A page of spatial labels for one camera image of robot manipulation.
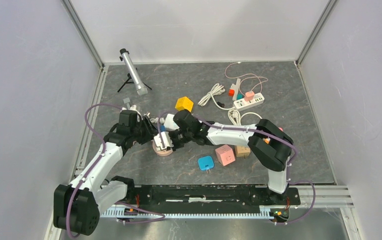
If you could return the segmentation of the yellow cube socket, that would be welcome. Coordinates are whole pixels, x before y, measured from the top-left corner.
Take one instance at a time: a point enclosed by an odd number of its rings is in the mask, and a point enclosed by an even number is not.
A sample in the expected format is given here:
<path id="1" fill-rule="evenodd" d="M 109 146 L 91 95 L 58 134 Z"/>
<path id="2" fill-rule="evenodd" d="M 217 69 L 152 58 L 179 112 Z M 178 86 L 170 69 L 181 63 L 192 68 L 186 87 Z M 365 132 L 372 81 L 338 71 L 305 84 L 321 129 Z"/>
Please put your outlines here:
<path id="1" fill-rule="evenodd" d="M 194 103 L 186 96 L 179 98 L 175 104 L 175 109 L 177 111 L 188 110 L 192 111 Z"/>

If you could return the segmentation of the light blue plug adapter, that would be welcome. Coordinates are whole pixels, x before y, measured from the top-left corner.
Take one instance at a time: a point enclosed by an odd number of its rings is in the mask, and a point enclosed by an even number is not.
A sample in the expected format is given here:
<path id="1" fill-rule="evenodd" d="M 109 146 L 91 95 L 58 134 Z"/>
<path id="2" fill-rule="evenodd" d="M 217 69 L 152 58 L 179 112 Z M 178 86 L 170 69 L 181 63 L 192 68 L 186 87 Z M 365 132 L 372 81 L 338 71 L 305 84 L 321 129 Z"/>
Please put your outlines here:
<path id="1" fill-rule="evenodd" d="M 211 172 L 211 169 L 214 167 L 214 161 L 211 156 L 203 156 L 197 160 L 198 167 L 201 171 L 206 171 L 207 173 Z"/>

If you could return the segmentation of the pink cube socket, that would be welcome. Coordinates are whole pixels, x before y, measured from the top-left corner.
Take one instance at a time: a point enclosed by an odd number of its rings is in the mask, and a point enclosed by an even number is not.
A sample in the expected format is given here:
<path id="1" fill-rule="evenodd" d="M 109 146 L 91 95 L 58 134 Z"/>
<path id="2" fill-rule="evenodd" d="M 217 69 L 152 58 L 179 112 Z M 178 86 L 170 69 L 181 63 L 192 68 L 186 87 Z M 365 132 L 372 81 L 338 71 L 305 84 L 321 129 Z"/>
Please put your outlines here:
<path id="1" fill-rule="evenodd" d="M 233 149 L 227 144 L 216 148 L 215 153 L 222 166 L 227 166 L 236 160 Z"/>

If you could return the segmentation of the tan dragon cube socket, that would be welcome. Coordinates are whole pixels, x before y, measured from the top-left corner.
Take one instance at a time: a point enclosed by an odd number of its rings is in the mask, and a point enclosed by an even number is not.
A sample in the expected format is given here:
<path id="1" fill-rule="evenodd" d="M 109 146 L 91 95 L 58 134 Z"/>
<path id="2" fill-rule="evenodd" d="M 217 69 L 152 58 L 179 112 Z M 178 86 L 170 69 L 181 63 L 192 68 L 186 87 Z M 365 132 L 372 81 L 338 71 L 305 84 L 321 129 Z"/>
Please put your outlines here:
<path id="1" fill-rule="evenodd" d="M 251 154 L 251 150 L 246 146 L 235 146 L 235 155 L 238 158 L 246 158 Z"/>

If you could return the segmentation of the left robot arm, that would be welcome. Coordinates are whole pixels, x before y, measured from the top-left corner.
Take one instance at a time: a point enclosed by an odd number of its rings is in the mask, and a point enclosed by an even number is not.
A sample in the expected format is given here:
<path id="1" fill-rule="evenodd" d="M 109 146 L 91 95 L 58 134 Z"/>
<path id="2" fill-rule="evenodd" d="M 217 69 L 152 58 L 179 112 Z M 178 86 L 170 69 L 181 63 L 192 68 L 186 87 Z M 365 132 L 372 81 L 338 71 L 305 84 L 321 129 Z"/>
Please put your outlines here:
<path id="1" fill-rule="evenodd" d="M 101 138 L 95 157 L 69 184 L 60 184 L 54 191 L 53 225 L 78 235 L 91 235 L 100 216 L 121 200 L 135 200 L 133 180 L 116 176 L 101 188 L 108 173 L 135 143 L 145 144 L 157 134 L 148 116 L 135 110 L 122 110 L 118 123 Z"/>

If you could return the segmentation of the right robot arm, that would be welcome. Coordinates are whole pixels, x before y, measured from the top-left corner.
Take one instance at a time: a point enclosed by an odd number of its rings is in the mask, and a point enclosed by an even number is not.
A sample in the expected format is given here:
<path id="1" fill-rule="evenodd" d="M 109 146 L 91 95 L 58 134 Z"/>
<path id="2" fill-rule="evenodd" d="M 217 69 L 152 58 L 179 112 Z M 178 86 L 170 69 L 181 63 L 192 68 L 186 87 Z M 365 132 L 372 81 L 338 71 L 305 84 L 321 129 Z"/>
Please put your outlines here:
<path id="1" fill-rule="evenodd" d="M 250 125 L 229 125 L 205 121 L 188 110 L 174 114 L 174 128 L 167 128 L 173 148 L 188 142 L 201 146 L 248 147 L 258 161 L 268 170 L 267 196 L 274 204 L 282 203 L 288 196 L 288 163 L 297 155 L 294 141 L 268 119 Z"/>

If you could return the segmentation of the pink round socket base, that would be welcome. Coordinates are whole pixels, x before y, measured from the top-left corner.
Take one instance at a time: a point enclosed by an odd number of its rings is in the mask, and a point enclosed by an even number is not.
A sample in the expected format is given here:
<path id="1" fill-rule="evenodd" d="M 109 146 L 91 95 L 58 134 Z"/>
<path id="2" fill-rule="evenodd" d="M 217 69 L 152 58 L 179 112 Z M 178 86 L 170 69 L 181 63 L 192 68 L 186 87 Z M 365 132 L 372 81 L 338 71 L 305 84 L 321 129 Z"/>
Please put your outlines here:
<path id="1" fill-rule="evenodd" d="M 152 142 L 152 148 L 154 150 L 154 152 L 158 155 L 158 156 L 161 156 L 161 157 L 166 157 L 166 156 L 169 156 L 173 153 L 173 150 L 172 149 L 163 149 L 163 150 L 159 150 L 155 144 L 155 142 Z"/>

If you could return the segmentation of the red plug adapter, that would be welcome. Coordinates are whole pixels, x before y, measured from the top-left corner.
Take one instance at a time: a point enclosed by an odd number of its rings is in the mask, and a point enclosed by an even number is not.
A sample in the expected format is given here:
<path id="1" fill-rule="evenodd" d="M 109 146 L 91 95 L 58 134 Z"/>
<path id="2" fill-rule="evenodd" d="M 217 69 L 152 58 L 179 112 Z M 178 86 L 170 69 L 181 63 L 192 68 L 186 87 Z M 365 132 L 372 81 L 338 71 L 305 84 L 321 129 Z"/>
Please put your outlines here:
<path id="1" fill-rule="evenodd" d="M 228 95 L 233 97 L 233 98 L 235 98 L 236 95 L 237 95 L 237 92 L 234 89 L 230 88 L 229 92 L 228 92 Z"/>

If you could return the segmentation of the teal plug adapter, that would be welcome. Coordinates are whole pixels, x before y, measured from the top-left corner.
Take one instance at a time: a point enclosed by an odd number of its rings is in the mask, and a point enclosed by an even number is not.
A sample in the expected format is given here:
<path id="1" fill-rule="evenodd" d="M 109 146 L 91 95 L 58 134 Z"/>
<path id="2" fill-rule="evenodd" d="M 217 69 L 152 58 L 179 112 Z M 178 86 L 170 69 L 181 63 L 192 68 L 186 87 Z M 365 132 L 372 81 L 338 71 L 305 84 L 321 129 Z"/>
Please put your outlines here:
<path id="1" fill-rule="evenodd" d="M 244 96 L 243 96 L 242 94 L 239 93 L 239 94 L 237 94 L 237 98 L 236 98 L 236 99 L 237 99 L 237 100 L 240 100 L 240 99 L 242 99 L 243 97 L 244 97 Z"/>

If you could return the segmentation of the narrow white socket strip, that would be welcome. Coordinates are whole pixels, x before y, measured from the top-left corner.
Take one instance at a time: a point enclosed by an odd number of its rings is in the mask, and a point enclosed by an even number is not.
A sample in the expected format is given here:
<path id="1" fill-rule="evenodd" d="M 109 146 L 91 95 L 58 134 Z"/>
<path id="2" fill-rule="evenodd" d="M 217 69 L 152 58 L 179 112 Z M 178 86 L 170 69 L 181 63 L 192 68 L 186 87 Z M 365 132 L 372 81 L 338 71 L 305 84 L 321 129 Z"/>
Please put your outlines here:
<path id="1" fill-rule="evenodd" d="M 237 100 L 237 96 L 238 96 L 238 93 L 239 93 L 240 83 L 241 83 L 241 79 L 240 78 L 236 78 L 236 82 L 231 85 L 231 89 L 234 91 L 234 94 L 233 94 L 233 97 L 232 97 L 233 101 Z"/>

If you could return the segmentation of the long white power strip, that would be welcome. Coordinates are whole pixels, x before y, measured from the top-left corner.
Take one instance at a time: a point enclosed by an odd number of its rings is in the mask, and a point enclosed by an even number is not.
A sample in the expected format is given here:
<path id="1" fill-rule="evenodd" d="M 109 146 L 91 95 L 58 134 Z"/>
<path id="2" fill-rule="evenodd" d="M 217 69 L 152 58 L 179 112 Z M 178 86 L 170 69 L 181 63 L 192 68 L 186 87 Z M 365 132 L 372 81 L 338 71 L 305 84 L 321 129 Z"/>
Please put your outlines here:
<path id="1" fill-rule="evenodd" d="M 179 126 L 174 121 L 174 114 L 171 113 L 167 114 L 167 116 L 164 118 L 163 125 L 168 131 L 174 131 L 179 129 Z"/>

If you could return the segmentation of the silver telescope on tripod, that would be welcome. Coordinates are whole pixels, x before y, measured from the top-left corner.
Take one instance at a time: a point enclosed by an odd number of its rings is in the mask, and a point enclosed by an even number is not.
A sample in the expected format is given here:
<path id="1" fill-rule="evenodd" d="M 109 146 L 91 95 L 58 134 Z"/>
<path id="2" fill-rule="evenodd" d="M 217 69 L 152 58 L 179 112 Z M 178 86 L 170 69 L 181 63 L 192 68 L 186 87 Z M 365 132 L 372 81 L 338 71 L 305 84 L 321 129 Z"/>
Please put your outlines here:
<path id="1" fill-rule="evenodd" d="M 134 84 L 135 89 L 139 96 L 148 94 L 148 90 L 152 90 L 146 83 L 144 83 L 135 67 L 133 61 L 130 58 L 129 51 L 125 48 L 120 49 L 120 60 L 125 63 L 128 69 L 128 79 L 123 83 L 123 85 L 117 90 L 119 93 L 126 84 Z"/>

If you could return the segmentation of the small white power strip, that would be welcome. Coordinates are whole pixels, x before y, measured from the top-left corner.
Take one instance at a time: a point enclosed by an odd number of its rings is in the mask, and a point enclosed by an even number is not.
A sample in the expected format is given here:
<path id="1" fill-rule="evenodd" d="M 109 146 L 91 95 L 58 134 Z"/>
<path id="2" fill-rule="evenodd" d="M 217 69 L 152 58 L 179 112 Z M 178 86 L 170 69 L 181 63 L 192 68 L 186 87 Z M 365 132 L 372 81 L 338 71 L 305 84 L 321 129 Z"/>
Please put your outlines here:
<path id="1" fill-rule="evenodd" d="M 235 100 L 233 102 L 233 107 L 238 111 L 243 111 L 262 104 L 264 100 L 264 96 L 258 92 L 249 101 L 246 101 L 244 98 Z"/>

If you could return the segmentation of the orange power strip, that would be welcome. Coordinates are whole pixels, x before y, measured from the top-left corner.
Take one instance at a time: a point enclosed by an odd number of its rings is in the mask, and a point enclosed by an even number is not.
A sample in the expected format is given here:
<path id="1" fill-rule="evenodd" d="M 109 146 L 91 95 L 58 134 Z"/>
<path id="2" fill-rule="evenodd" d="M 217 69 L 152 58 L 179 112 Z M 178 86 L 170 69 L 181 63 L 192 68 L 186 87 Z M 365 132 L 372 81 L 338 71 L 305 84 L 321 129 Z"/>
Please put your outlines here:
<path id="1" fill-rule="evenodd" d="M 264 142 L 265 142 L 266 144 L 269 144 L 269 143 L 270 143 L 270 141 L 271 141 L 271 139 L 270 139 L 269 137 L 267 137 L 267 138 L 264 138 Z"/>

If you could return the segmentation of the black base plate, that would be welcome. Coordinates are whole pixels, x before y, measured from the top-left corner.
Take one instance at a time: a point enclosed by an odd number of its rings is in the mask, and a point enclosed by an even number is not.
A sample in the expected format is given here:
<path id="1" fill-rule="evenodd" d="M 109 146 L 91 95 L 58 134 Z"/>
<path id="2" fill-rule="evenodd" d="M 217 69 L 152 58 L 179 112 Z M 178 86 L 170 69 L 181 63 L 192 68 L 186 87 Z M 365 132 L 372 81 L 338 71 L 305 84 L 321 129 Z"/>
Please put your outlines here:
<path id="1" fill-rule="evenodd" d="M 259 207 L 301 204 L 296 187 L 284 194 L 256 184 L 136 185 L 122 202 L 163 214 L 249 214 Z"/>

